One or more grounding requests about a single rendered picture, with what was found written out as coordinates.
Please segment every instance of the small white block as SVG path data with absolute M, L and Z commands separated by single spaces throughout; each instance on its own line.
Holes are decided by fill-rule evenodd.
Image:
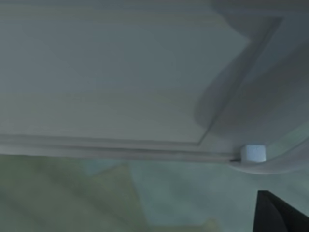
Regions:
M 266 147 L 264 145 L 245 145 L 241 149 L 242 163 L 261 163 L 266 161 Z

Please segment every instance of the black object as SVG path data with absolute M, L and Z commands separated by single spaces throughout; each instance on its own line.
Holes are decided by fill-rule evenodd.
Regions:
M 309 232 L 309 218 L 271 192 L 258 191 L 253 232 Z

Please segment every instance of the dark triangular object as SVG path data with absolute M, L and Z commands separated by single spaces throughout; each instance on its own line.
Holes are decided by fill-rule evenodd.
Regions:
M 258 191 L 253 232 L 309 232 L 309 218 L 269 191 Z

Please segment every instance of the curved arm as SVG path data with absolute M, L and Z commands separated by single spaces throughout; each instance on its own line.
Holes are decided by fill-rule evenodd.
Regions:
M 230 166 L 250 174 L 281 174 L 309 167 L 309 139 L 268 161 L 255 164 L 231 162 Z

